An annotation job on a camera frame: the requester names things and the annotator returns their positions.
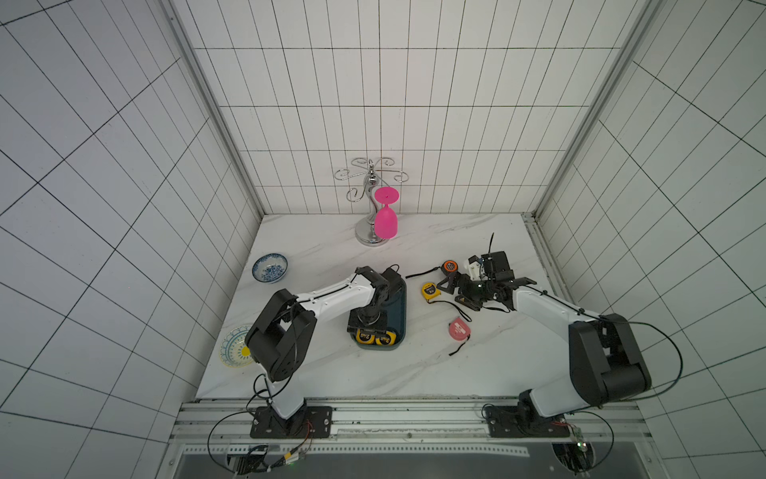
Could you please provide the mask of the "black orange tape measure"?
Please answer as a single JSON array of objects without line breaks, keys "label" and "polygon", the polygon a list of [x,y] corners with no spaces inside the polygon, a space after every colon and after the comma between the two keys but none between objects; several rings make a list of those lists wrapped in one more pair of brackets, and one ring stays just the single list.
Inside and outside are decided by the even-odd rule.
[{"label": "black orange tape measure", "polygon": [[443,273],[443,275],[446,275],[446,277],[450,277],[450,275],[453,275],[453,273],[457,273],[457,271],[459,271],[458,263],[456,263],[456,261],[452,261],[452,259],[448,259],[448,261],[444,261],[444,263],[439,265],[439,267],[432,267],[432,269],[428,269],[428,271],[422,271],[422,273],[411,273],[411,275],[406,275],[405,279],[423,277],[423,275],[429,275],[429,273],[435,273],[435,271],[440,271]]}]

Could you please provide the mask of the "pink tape measure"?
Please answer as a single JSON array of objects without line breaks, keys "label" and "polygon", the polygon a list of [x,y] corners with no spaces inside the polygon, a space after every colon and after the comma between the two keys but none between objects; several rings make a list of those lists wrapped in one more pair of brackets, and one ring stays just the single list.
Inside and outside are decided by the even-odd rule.
[{"label": "pink tape measure", "polygon": [[457,348],[450,353],[450,356],[457,354],[463,346],[471,339],[472,331],[464,319],[454,319],[448,325],[450,337],[458,342]]}]

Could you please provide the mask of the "yellow tape measure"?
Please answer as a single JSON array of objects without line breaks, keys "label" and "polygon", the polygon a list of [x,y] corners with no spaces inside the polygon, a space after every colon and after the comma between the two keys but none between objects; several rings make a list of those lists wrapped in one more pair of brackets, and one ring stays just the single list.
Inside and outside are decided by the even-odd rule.
[{"label": "yellow tape measure", "polygon": [[380,333],[375,337],[375,344],[378,346],[392,346],[395,345],[396,341],[397,334],[394,331],[385,331],[385,333]]},{"label": "yellow tape measure", "polygon": [[363,329],[357,329],[355,333],[355,341],[359,345],[375,345],[376,334],[370,331],[364,331]]},{"label": "yellow tape measure", "polygon": [[447,301],[447,299],[439,299],[441,295],[440,289],[436,287],[435,283],[424,283],[421,293],[426,301],[426,303],[429,303],[429,305],[438,305],[438,303],[441,303],[441,305],[450,305],[450,307],[453,307],[453,309],[456,309],[458,315],[464,319],[464,321],[467,321],[467,323],[472,323],[473,319],[471,319],[470,315],[468,313],[465,313],[457,303],[454,303],[454,301]]}]

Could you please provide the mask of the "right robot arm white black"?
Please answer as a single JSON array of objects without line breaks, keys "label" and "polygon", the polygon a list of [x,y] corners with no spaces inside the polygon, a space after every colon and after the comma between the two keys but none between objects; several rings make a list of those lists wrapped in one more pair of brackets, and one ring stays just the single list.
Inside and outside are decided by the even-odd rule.
[{"label": "right robot arm white black", "polygon": [[519,395],[514,423],[530,434],[564,414],[629,399],[651,389],[652,380],[632,328],[620,315],[597,315],[568,303],[527,277],[502,273],[479,279],[459,273],[455,299],[474,311],[494,301],[556,333],[568,345],[567,371]]}]

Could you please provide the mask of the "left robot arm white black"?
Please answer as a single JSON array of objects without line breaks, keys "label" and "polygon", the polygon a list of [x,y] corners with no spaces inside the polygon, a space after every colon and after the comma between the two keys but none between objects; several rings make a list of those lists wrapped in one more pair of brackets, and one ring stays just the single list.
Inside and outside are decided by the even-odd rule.
[{"label": "left robot arm white black", "polygon": [[406,309],[406,281],[396,267],[382,273],[359,267],[348,279],[311,293],[274,293],[245,336],[251,358],[265,375],[267,406],[253,413],[255,435],[299,435],[319,413],[307,404],[295,373],[321,321],[345,315],[346,332],[358,346],[387,350],[406,337]]}]

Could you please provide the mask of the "dark teal storage box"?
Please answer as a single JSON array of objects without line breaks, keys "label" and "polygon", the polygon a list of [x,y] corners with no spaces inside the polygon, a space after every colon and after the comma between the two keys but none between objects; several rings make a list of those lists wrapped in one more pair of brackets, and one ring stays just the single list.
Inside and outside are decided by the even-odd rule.
[{"label": "dark teal storage box", "polygon": [[[351,339],[357,346],[363,349],[370,350],[382,350],[389,351],[399,347],[406,337],[407,329],[407,285],[405,279],[399,275],[398,271],[395,271],[393,267],[385,269],[382,274],[390,285],[389,297],[386,301],[383,301],[380,309],[380,315],[378,321],[373,325],[366,325],[361,319],[359,319],[360,309],[353,309],[348,316],[347,332]],[[378,345],[359,345],[355,341],[355,333],[357,329],[363,329],[364,331],[370,331],[375,333],[376,336],[385,331],[394,331],[397,334],[397,341],[392,346],[378,346]]]}]

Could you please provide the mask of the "silver glass holder stand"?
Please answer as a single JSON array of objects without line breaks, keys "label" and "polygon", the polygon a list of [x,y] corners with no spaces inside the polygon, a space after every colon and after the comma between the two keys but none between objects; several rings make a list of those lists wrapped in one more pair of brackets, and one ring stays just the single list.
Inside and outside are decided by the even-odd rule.
[{"label": "silver glass holder stand", "polygon": [[389,187],[389,183],[383,178],[385,174],[391,174],[392,181],[397,184],[409,181],[409,175],[397,167],[396,161],[390,157],[380,157],[375,160],[354,158],[350,161],[349,167],[333,173],[333,178],[337,182],[350,183],[353,179],[361,179],[359,187],[348,187],[346,199],[351,204],[366,202],[369,205],[368,213],[355,226],[357,241],[366,247],[380,247],[388,241],[375,233],[375,219],[381,210],[381,205],[375,200],[374,194],[381,188]]}]

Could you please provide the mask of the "pink plastic wine glass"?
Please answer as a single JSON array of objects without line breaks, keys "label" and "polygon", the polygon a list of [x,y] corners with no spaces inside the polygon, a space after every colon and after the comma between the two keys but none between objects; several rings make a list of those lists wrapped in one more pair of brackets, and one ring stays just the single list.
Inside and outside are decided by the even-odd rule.
[{"label": "pink plastic wine glass", "polygon": [[374,199],[382,206],[375,216],[375,234],[383,240],[393,239],[398,234],[398,218],[391,206],[398,202],[399,192],[391,187],[383,187],[375,192]]}]

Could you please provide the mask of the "blue white patterned bowl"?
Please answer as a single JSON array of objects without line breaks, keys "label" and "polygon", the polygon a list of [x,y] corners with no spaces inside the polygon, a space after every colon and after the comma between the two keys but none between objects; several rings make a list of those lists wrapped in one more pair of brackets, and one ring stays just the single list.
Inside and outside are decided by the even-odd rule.
[{"label": "blue white patterned bowl", "polygon": [[251,268],[253,278],[259,283],[277,283],[288,270],[288,259],[281,253],[268,253],[255,261]]}]

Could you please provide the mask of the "yellow green patterned plate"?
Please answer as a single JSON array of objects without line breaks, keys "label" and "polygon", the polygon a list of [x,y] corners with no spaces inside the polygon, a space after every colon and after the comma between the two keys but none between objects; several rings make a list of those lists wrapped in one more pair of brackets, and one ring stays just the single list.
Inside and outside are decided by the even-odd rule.
[{"label": "yellow green patterned plate", "polygon": [[241,368],[253,363],[251,351],[245,341],[248,333],[249,327],[241,325],[225,335],[219,347],[219,359],[224,366]]}]

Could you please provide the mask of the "right electronics board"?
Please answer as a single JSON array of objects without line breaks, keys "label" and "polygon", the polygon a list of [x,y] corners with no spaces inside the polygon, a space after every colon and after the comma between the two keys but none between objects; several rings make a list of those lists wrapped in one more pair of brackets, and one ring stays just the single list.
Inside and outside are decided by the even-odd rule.
[{"label": "right electronics board", "polygon": [[574,474],[586,473],[592,469],[592,449],[584,440],[582,429],[569,425],[572,441],[559,445],[558,457],[560,463]]}]

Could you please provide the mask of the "electronics board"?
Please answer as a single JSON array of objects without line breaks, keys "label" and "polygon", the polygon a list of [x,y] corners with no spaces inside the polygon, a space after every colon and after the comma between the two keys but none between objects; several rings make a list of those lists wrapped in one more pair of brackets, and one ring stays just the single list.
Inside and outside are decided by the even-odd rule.
[{"label": "electronics board", "polygon": [[304,452],[295,447],[279,457],[269,458],[267,446],[257,446],[249,449],[243,456],[232,456],[227,468],[237,477],[273,472],[276,469],[293,465],[303,459]]},{"label": "electronics board", "polygon": [[586,473],[592,469],[592,449],[584,440],[582,429],[569,425],[572,441],[559,445],[558,457],[560,463],[574,474]]}]

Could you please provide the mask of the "left electronics board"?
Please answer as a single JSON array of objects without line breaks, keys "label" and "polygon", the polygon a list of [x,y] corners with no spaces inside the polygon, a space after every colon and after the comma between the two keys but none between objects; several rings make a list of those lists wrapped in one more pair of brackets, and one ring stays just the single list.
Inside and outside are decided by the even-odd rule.
[{"label": "left electronics board", "polygon": [[276,469],[293,465],[303,459],[304,452],[295,447],[279,457],[269,458],[267,446],[257,446],[249,449],[243,456],[232,456],[227,468],[237,477],[273,472]]}]

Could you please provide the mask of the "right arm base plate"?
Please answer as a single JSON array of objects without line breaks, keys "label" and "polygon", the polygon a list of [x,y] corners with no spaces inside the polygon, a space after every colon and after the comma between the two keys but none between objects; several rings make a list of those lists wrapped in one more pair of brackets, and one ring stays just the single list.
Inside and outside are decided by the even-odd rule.
[{"label": "right arm base plate", "polygon": [[542,418],[524,407],[485,404],[481,411],[492,438],[569,438],[571,430],[556,419]]}]

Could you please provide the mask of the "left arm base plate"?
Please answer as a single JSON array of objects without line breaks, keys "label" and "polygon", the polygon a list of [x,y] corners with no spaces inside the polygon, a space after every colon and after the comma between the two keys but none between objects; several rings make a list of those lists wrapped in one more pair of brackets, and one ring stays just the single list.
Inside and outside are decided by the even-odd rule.
[{"label": "left arm base plate", "polygon": [[281,418],[270,406],[259,407],[253,417],[252,439],[323,439],[330,436],[333,408],[303,405],[291,418]]}]

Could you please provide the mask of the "aluminium mounting rail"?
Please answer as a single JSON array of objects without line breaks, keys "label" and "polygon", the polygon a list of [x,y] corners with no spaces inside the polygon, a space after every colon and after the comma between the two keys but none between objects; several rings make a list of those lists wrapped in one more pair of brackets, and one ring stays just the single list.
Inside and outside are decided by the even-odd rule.
[{"label": "aluminium mounting rail", "polygon": [[[235,478],[232,456],[267,446],[269,458],[295,447],[303,459],[263,478],[567,478],[559,445],[569,438],[492,438],[485,404],[512,398],[319,400],[333,408],[323,439],[252,439],[253,407],[242,400],[185,404],[158,474],[162,478]],[[640,412],[608,406],[566,418],[582,429],[592,469],[586,478],[665,478],[668,470]]]}]

